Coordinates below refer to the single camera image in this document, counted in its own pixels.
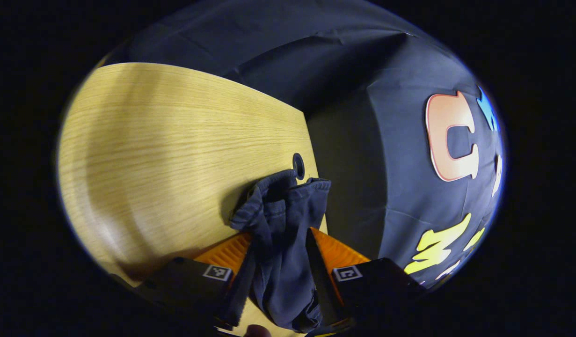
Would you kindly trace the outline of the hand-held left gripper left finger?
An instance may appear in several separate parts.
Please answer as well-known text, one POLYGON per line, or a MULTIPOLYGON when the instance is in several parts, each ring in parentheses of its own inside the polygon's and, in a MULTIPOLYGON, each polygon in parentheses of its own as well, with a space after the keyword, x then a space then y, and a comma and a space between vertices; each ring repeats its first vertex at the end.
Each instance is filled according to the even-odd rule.
POLYGON ((132 292, 178 316, 199 319, 207 330, 240 324, 253 278, 252 235, 240 233, 194 259, 175 257, 132 292))

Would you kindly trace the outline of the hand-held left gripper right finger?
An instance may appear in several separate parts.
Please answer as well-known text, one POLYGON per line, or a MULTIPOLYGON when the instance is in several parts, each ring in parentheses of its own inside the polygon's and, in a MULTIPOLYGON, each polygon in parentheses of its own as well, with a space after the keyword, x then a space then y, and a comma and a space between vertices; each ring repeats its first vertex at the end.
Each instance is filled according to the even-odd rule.
POLYGON ((388 258, 371 260, 309 228, 306 251, 322 314, 316 334, 374 334, 392 329, 426 288, 388 258))

